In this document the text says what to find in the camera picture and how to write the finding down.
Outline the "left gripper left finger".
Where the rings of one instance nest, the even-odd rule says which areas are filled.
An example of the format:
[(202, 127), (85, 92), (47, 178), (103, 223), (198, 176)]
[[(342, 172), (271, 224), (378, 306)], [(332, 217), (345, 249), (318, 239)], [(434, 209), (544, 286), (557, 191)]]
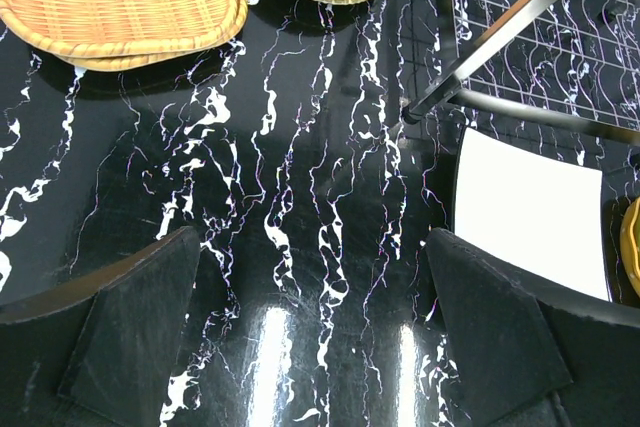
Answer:
[(182, 227), (1, 308), (4, 426), (156, 426), (200, 258)]

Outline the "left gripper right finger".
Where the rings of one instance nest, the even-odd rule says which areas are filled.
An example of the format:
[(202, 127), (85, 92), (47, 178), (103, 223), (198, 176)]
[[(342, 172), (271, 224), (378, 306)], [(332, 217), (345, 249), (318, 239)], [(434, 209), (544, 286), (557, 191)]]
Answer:
[(639, 311), (502, 261), (444, 229), (426, 239), (475, 426), (636, 426)]

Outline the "orange polka-dot plate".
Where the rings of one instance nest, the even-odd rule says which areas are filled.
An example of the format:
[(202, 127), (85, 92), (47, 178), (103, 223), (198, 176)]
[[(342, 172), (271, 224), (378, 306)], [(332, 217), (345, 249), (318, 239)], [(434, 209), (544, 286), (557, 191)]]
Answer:
[(639, 199), (626, 209), (620, 229), (620, 255), (622, 263), (636, 295), (640, 294), (639, 283)]

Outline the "large orange woven tray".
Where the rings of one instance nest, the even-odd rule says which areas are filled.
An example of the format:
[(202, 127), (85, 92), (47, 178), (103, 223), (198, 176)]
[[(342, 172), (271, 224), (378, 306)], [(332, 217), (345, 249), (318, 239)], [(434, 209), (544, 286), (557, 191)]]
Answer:
[(242, 30), (246, 22), (247, 16), (248, 16), (248, 5), (243, 4), (241, 6), (241, 9), (236, 19), (232, 22), (231, 27), (228, 29), (227, 32), (225, 32), (222, 35), (220, 40), (215, 41), (212, 45), (197, 48), (195, 50), (175, 52), (175, 53), (141, 54), (141, 55), (131, 55), (131, 56), (123, 56), (123, 57), (112, 57), (112, 58), (81, 59), (81, 58), (64, 57), (59, 55), (56, 55), (56, 58), (62, 60), (63, 62), (66, 62), (69, 65), (73, 65), (74, 67), (80, 67), (90, 71), (97, 71), (97, 72), (120, 72), (120, 71), (136, 69), (136, 68), (145, 67), (148, 65), (157, 64), (167, 60), (181, 58), (190, 54), (200, 53), (216, 47), (220, 47), (228, 43), (232, 38), (234, 38)]

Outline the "steel two-tier dish rack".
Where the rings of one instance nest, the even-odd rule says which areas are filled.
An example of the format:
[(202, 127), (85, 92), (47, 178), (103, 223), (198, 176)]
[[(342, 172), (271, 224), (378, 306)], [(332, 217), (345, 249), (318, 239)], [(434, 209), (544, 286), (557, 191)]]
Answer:
[(639, 0), (435, 0), (439, 75), (402, 112), (470, 108), (639, 142)]

